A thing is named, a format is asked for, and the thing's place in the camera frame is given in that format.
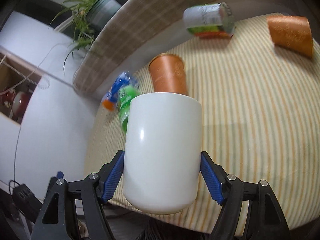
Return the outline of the red white vase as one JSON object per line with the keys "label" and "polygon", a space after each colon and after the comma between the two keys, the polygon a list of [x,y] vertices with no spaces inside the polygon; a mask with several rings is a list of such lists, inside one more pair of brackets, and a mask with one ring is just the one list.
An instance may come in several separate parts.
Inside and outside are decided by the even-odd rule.
{"label": "red white vase", "polygon": [[23,118],[32,94],[30,92],[11,90],[1,95],[1,104],[10,108],[13,115]]}

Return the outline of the white green labelled jar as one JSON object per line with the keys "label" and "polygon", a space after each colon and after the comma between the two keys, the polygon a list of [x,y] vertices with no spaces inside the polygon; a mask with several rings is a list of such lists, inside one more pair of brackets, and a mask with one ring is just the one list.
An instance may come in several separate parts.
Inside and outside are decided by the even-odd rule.
{"label": "white green labelled jar", "polygon": [[225,2],[187,8],[183,22],[186,30],[199,38],[231,38],[235,29],[233,13]]}

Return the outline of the green tea bottle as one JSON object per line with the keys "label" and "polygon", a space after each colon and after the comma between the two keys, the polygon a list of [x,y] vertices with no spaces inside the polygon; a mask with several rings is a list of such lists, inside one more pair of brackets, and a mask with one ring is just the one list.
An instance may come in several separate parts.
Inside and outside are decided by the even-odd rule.
{"label": "green tea bottle", "polygon": [[119,90],[118,94],[118,106],[119,106],[119,121],[121,128],[124,132],[127,131],[127,122],[130,113],[130,103],[131,101],[140,95],[139,90],[132,86],[127,85]]}

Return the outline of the orange blue soda bottle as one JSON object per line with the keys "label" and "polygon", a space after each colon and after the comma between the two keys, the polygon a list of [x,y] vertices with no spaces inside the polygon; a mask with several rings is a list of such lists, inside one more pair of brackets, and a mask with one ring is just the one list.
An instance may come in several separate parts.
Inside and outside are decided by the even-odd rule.
{"label": "orange blue soda bottle", "polygon": [[139,88],[138,80],[129,72],[122,72],[114,81],[111,88],[106,92],[101,100],[101,104],[109,111],[114,111],[118,103],[118,94],[121,88],[132,85]]}

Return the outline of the striped table cloth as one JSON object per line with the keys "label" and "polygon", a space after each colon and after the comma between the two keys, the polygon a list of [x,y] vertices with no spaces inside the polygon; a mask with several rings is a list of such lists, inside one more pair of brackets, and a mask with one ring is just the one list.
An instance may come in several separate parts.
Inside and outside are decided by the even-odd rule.
{"label": "striped table cloth", "polygon": [[170,52],[202,106],[201,148],[241,180],[267,180],[295,229],[319,217],[319,44],[311,59],[275,46],[274,15],[238,21],[229,40],[195,37]]}

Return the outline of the plaid beige sill cloth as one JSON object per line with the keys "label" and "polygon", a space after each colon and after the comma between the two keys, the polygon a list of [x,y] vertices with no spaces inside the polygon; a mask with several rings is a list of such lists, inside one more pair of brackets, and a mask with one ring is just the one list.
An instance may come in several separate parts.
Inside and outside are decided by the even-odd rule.
{"label": "plaid beige sill cloth", "polygon": [[106,23],[73,77],[73,87],[93,93],[139,47],[180,20],[193,5],[218,0],[128,0]]}

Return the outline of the small orange paper cup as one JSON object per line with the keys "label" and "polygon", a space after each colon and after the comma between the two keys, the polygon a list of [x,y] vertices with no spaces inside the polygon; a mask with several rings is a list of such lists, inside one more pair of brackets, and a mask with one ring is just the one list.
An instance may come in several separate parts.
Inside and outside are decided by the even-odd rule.
{"label": "small orange paper cup", "polygon": [[275,46],[294,51],[308,59],[313,57],[312,32],[306,17],[268,16],[267,25]]}

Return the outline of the black power adapter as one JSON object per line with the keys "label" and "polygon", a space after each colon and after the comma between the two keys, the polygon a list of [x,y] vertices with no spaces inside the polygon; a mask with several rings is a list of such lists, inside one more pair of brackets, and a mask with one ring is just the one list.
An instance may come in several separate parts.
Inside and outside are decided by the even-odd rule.
{"label": "black power adapter", "polygon": [[12,200],[26,219],[35,224],[42,208],[42,203],[35,197],[25,184],[12,189]]}

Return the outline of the white ceramic cup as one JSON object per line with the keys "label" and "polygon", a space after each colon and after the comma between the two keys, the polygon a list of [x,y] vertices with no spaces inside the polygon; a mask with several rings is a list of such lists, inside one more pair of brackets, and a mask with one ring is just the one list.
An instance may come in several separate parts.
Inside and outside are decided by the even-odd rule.
{"label": "white ceramic cup", "polygon": [[199,184],[202,108],[175,93],[148,93],[130,103],[124,155],[126,200],[145,213],[189,207]]}

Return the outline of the large orange paper cup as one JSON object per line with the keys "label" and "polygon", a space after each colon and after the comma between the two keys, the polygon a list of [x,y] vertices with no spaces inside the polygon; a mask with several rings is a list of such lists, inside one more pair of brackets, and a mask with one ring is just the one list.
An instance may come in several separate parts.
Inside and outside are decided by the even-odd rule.
{"label": "large orange paper cup", "polygon": [[184,63],[178,55],[159,54],[149,62],[148,69],[154,92],[188,95]]}

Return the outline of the potted spider plant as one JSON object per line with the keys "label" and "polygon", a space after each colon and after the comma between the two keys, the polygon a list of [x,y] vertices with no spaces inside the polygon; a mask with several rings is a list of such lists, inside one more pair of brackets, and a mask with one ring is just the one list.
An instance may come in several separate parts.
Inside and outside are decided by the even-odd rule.
{"label": "potted spider plant", "polygon": [[65,0],[63,5],[65,4],[67,6],[53,20],[65,12],[71,13],[71,17],[55,28],[58,32],[65,30],[68,26],[74,28],[72,49],[66,57],[72,56],[78,50],[88,52],[97,35],[121,8],[117,0]]}

